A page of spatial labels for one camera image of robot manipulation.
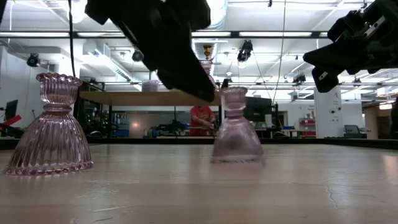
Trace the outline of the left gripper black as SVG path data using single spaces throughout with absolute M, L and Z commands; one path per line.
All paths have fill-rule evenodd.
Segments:
M 111 21 L 142 52 L 144 65 L 157 67 L 168 89 L 215 99 L 214 85 L 191 47 L 192 32 L 211 24 L 205 0 L 88 0 L 85 13 L 101 25 Z

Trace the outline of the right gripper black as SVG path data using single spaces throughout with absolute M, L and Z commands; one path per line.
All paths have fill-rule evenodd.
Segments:
M 342 72 L 373 74 L 397 68 L 397 0 L 375 0 L 363 11 L 350 11 L 333 24 L 327 37 L 330 45 L 303 56 L 314 66 L 312 77 L 320 93 L 337 86 Z

